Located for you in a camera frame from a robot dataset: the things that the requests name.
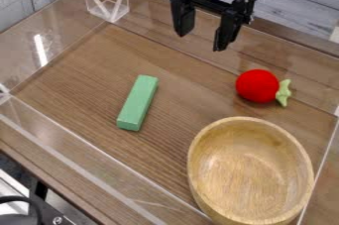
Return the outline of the green rectangular block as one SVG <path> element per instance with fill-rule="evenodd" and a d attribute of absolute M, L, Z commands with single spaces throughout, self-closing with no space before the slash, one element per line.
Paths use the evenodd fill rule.
<path fill-rule="evenodd" d="M 159 79 L 149 75 L 139 75 L 129 90 L 121 110 L 116 118 L 116 126 L 128 131 L 141 127 L 149 104 L 157 88 Z"/>

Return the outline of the light wooden bowl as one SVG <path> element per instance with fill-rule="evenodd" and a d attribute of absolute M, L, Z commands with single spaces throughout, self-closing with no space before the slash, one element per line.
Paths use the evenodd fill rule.
<path fill-rule="evenodd" d="M 309 156 L 276 124 L 236 116 L 192 140 L 187 175 L 193 199 L 216 225 L 287 225 L 313 189 Z"/>

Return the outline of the red plush tomato toy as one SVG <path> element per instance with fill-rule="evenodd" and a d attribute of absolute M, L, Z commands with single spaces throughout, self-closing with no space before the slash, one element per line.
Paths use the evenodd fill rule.
<path fill-rule="evenodd" d="M 289 84 L 289 79 L 279 80 L 268 70 L 252 69 L 237 77 L 236 92 L 251 102 L 276 101 L 281 107 L 285 107 L 291 97 Z"/>

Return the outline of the clear acrylic tray walls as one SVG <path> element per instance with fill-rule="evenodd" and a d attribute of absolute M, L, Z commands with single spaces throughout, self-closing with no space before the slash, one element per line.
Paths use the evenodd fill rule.
<path fill-rule="evenodd" d="M 85 0 L 57 0 L 0 34 L 0 152 L 100 225 L 212 225 L 189 192 L 189 144 L 213 121 L 256 117 L 312 162 L 316 185 L 291 225 L 339 225 L 339 58 L 253 29 L 215 52 L 212 15 L 179 37 L 167 0 L 129 6 L 111 24 Z M 291 80 L 285 107 L 239 96 L 252 69 Z M 116 118 L 139 75 L 159 83 L 128 131 Z"/>

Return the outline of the clear acrylic corner bracket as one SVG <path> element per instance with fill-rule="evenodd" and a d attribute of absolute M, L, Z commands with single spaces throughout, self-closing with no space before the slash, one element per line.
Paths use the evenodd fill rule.
<path fill-rule="evenodd" d="M 128 0 L 84 0 L 87 11 L 113 24 L 128 12 Z"/>

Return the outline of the black table leg bracket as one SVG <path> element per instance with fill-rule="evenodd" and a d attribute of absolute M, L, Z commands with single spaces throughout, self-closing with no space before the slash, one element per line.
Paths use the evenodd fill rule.
<path fill-rule="evenodd" d="M 43 214 L 41 225 L 76 225 L 76 223 L 47 202 L 48 188 L 33 180 L 29 187 L 29 198 L 35 201 Z"/>

